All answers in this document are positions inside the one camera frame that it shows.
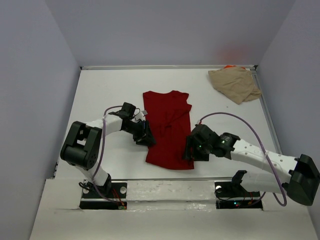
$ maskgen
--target white tabletop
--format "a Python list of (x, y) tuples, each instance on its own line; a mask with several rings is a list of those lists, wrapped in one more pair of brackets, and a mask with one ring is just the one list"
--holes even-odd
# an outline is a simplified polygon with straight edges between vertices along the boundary
[[(209, 81), (208, 69), (123, 69), (83, 70), (77, 86), (71, 115), (67, 127), (74, 121), (90, 122), (102, 117), (104, 110), (124, 102), (143, 109), (143, 93), (154, 91), (168, 93), (177, 90), (189, 93), (187, 102), (190, 111), (191, 128), (206, 114), (228, 112), (247, 120), (259, 134), (265, 148), (275, 151), (267, 120), (261, 102), (254, 100), (235, 104)], [(230, 116), (212, 116), (203, 121), (217, 134), (229, 132), (258, 145), (249, 128)], [(237, 170), (257, 172), (257, 168), (226, 158), (210, 156), (209, 162), (195, 162), (193, 170), (168, 170), (145, 162), (148, 149), (138, 146), (126, 132), (108, 135), (102, 167), (113, 179), (175, 179), (232, 177)], [(83, 179), (74, 167), (60, 160), (57, 179)]]

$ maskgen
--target white wall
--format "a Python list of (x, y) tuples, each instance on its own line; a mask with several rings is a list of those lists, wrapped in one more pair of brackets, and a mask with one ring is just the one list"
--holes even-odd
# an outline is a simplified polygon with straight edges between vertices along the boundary
[(46, 0), (80, 66), (258, 64), (294, 0)]
[(0, 239), (27, 240), (79, 67), (43, 0), (2, 1), (0, 23)]
[[(258, 67), (283, 152), (320, 169), (320, 1), (297, 0)], [(311, 218), (320, 236), (320, 190)]]

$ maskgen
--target tan towel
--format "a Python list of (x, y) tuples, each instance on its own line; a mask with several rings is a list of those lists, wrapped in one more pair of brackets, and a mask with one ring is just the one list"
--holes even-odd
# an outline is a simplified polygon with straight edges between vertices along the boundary
[(210, 81), (217, 91), (236, 104), (258, 99), (261, 91), (255, 85), (251, 71), (239, 66), (209, 71)]

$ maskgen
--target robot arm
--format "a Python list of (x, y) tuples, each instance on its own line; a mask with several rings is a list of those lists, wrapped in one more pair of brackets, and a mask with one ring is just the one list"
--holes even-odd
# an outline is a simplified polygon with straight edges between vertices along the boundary
[[(198, 124), (187, 137), (183, 158), (208, 161), (209, 154), (240, 161), (269, 172), (261, 174), (240, 170), (231, 181), (234, 186), (241, 186), (247, 192), (280, 193), (270, 164), (260, 147), (230, 133), (225, 132), (219, 136), (206, 125)], [(296, 158), (271, 151), (266, 151), (266, 154), (271, 159), (288, 197), (300, 204), (311, 206), (320, 183), (320, 173), (312, 158), (304, 154)]]
[(75, 166), (90, 182), (94, 178), (101, 193), (107, 194), (111, 188), (111, 176), (102, 169), (97, 161), (104, 121), (105, 136), (125, 131), (132, 134), (137, 145), (152, 146), (156, 143), (149, 122), (144, 120), (147, 113), (143, 111), (134, 116), (135, 110), (134, 105), (125, 102), (121, 110), (110, 112), (104, 116), (104, 119), (88, 123), (75, 121), (66, 136), (60, 152), (61, 159)]

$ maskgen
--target red shirt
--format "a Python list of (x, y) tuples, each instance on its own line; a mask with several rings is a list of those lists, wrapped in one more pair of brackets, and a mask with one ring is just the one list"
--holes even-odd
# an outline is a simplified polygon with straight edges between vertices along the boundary
[(179, 91), (143, 93), (145, 118), (149, 121), (156, 145), (149, 147), (146, 162), (166, 169), (194, 169), (192, 160), (182, 159), (186, 137), (191, 133), (187, 103), (189, 94)]

